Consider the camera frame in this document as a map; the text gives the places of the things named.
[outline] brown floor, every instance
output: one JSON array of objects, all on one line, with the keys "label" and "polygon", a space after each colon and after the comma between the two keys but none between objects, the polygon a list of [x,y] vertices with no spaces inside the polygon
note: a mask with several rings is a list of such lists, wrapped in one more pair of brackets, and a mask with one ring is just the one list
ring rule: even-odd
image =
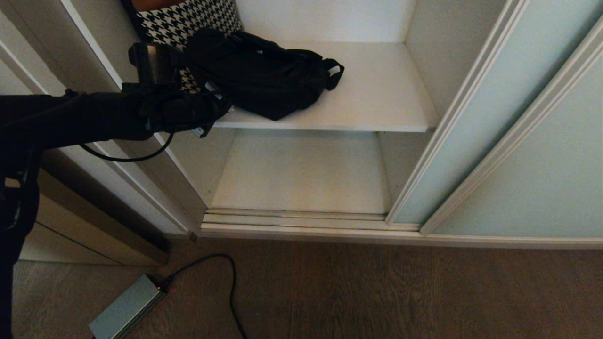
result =
[{"label": "brown floor", "polygon": [[[161,268],[20,262],[16,338],[84,338],[138,276],[199,256],[237,265],[250,339],[603,338],[603,251],[448,249],[320,242],[179,242]],[[128,338],[238,338],[230,269],[215,259],[179,276]]]}]

